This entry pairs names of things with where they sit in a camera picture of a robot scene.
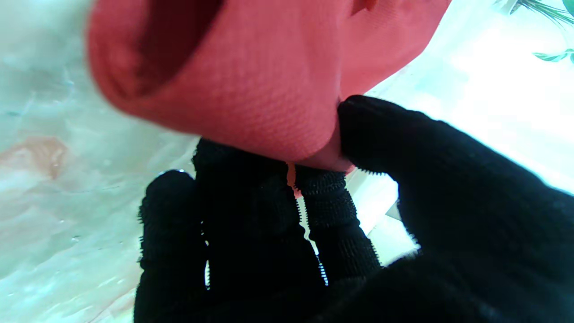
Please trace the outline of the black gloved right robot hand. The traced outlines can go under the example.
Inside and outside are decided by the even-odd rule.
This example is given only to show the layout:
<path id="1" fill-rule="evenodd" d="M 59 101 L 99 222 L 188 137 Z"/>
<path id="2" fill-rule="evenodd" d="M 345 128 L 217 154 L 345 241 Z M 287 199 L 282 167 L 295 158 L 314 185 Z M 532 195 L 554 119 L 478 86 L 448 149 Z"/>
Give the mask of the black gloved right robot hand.
<path id="1" fill-rule="evenodd" d="M 455 127 L 388 101 L 339 104 L 343 155 L 398 183 L 419 250 L 381 266 L 346 174 L 201 139 L 139 209 L 136 323 L 571 323 L 573 197 Z"/>

